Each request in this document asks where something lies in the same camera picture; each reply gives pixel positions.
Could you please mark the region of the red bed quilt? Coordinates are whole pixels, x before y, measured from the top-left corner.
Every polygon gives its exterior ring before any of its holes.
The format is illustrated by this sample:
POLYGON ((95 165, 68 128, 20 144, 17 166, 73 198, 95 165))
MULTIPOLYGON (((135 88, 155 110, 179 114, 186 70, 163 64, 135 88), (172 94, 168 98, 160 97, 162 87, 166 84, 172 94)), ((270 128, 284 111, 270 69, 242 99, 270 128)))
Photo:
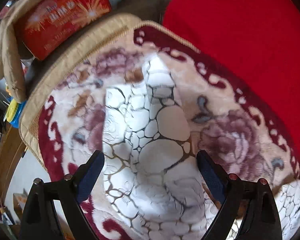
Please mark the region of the red bed quilt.
POLYGON ((171 0, 163 25, 245 81, 300 156, 300 12, 291 0, 171 0))

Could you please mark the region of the white crackle-pattern coat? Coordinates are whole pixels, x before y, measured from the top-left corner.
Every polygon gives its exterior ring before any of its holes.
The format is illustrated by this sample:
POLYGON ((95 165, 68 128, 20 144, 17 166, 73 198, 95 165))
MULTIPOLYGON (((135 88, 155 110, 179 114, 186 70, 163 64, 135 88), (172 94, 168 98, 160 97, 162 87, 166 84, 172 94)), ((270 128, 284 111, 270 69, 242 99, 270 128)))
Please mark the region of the white crackle-pattern coat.
POLYGON ((218 211, 196 167, 205 150, 228 173, 269 181, 290 239, 300 226, 300 179, 262 113, 245 111, 230 83, 210 85, 189 59, 152 54, 141 72, 140 83, 106 91, 104 189, 126 225, 143 239, 202 237, 218 211))

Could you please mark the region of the red gift box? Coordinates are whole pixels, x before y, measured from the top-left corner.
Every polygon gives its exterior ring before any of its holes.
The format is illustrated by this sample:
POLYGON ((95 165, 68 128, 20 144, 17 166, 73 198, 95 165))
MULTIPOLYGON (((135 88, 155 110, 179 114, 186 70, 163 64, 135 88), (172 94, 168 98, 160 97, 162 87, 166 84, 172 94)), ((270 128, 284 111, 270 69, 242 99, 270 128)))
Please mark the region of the red gift box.
POLYGON ((42 0, 14 24, 18 41, 45 59, 72 34, 111 11, 109 0, 42 0))

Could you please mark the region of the floral beige maroon blanket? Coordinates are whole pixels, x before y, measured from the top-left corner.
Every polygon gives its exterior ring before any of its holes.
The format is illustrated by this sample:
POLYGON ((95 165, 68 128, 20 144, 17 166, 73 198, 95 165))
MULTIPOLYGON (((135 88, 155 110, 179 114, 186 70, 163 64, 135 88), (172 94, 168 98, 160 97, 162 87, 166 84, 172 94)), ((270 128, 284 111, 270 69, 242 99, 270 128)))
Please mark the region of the floral beige maroon blanket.
POLYGON ((163 26, 131 14, 88 28, 30 95, 25 144, 58 181, 95 150, 81 204, 99 239, 200 239, 221 208, 196 155, 268 181, 280 237, 300 236, 300 166, 279 117, 236 76, 163 26))

